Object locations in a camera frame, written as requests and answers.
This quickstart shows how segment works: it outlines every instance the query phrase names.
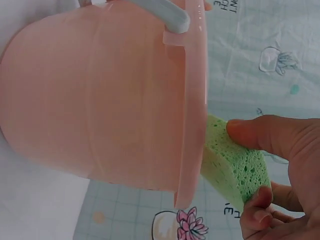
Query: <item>pink flower print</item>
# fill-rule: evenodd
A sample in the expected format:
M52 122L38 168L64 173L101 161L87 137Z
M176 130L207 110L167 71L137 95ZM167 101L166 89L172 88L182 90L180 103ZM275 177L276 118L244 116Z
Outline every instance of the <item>pink flower print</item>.
M180 224L177 230L178 240L205 240L208 227L203 224L202 217L197 218L197 208L193 207L188 213L179 210L176 220Z

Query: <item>white handle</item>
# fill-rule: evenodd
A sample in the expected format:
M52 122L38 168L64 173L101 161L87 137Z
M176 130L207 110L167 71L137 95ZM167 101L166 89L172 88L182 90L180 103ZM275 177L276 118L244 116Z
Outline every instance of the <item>white handle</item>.
M147 10L161 19L167 29L175 34L182 34L189 30L190 17L188 13L173 4L170 0L128 0Z

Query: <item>fingernail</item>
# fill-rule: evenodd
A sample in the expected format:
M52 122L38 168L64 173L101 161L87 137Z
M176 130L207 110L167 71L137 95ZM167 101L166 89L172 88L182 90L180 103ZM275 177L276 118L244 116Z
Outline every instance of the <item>fingernail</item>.
M242 120L242 119L231 119L228 121L228 125L229 126L236 126L236 125L239 125L243 122L244 122L244 120Z
M259 223L261 223L266 217L268 217L270 214L266 211L259 210L256 211L253 215L254 219L257 220Z
M255 191L255 193L252 196L252 200L256 200L259 197L259 192L260 192L260 188L257 191Z

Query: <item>green sponge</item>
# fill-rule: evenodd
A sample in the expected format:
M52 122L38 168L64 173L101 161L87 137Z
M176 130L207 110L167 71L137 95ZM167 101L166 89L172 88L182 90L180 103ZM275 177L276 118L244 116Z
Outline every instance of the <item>green sponge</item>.
M258 188L271 183L262 152L234 143L226 125L226 121L208 116L201 175L242 213Z

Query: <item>hand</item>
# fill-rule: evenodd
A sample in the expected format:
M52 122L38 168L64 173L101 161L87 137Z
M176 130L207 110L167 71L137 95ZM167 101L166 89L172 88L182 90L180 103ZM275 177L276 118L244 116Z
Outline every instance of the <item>hand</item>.
M288 160L291 186L262 186L240 218L245 240L320 239L320 119L292 119L264 115L253 120L231 120L227 132L236 143L265 150ZM304 212L293 218L271 207Z

